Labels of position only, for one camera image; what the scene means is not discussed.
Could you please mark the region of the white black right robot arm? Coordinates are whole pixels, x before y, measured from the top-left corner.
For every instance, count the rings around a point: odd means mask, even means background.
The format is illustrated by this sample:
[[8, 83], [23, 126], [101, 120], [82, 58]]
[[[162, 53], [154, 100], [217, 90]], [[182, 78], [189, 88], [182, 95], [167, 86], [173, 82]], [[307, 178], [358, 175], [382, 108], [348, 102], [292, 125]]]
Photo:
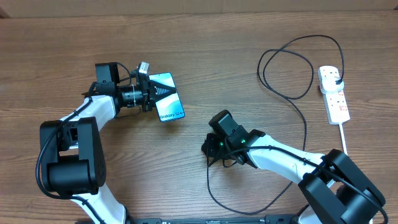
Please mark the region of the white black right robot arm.
[[298, 185], [308, 206], [295, 223], [369, 223], [377, 213], [388, 222], [383, 194], [344, 152], [295, 149], [262, 131], [246, 131], [228, 110], [212, 117], [209, 125], [213, 132], [201, 147], [209, 166], [232, 160], [273, 171]]

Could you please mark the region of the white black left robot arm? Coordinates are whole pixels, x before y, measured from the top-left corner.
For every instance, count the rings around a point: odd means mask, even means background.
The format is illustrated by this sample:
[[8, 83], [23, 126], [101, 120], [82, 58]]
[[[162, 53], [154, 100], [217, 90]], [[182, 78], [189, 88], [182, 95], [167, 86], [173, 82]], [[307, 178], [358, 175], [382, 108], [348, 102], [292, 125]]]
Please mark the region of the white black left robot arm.
[[119, 62], [97, 63], [96, 81], [84, 93], [83, 104], [58, 120], [40, 125], [40, 153], [35, 178], [41, 192], [57, 200], [71, 200], [92, 223], [134, 223], [128, 209], [119, 203], [106, 185], [106, 163], [100, 131], [116, 118], [121, 108], [157, 110], [161, 122], [184, 117], [170, 72], [149, 74], [141, 62], [127, 71], [122, 84]]

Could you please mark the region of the blue Galaxy smartphone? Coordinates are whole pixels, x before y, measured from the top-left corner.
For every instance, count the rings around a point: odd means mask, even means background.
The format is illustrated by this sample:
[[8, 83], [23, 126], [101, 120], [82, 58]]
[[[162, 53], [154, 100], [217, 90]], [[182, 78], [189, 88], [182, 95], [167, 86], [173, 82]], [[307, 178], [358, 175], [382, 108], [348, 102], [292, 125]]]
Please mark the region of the blue Galaxy smartphone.
[[[149, 79], [150, 81], [155, 80], [159, 83], [172, 86], [177, 89], [177, 87], [175, 86], [174, 78], [169, 72], [149, 75]], [[180, 97], [178, 95], [178, 91], [164, 98], [163, 100], [156, 102], [155, 107], [157, 109], [159, 120], [161, 122], [173, 121], [185, 117], [185, 112]]]

